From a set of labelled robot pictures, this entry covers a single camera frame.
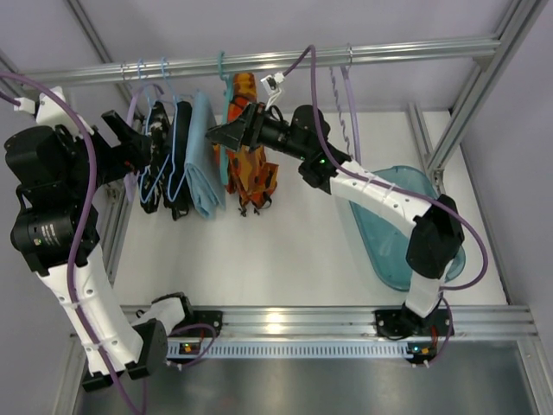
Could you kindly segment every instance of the orange garment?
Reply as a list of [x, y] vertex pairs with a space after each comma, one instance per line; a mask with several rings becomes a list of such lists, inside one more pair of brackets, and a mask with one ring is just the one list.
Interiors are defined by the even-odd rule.
[[[228, 122], [236, 119], [249, 102], [257, 101], [256, 81], [253, 73], [237, 73], [233, 79], [234, 97], [228, 108]], [[215, 156], [219, 162], [219, 145], [215, 146]], [[278, 165], [267, 163], [265, 149], [258, 147], [252, 153], [243, 146], [239, 151], [226, 150], [228, 155], [228, 184], [226, 191], [233, 194], [238, 191], [240, 211], [245, 216], [247, 205], [251, 202], [254, 212], [266, 208], [272, 203], [270, 196], [277, 188]]]

